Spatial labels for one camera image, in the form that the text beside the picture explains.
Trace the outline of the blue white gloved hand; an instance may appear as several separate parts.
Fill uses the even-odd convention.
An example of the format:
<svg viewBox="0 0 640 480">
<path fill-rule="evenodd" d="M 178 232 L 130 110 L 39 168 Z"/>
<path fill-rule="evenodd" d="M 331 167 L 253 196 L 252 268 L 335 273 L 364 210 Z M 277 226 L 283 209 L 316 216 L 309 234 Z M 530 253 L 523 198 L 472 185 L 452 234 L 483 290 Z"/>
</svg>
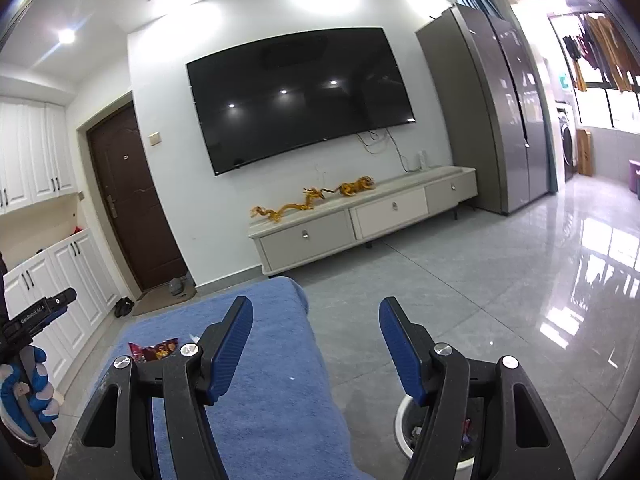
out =
<svg viewBox="0 0 640 480">
<path fill-rule="evenodd" d="M 49 443 L 60 414 L 46 361 L 46 352 L 28 346 L 11 364 L 1 365 L 1 425 L 32 448 Z"/>
</svg>

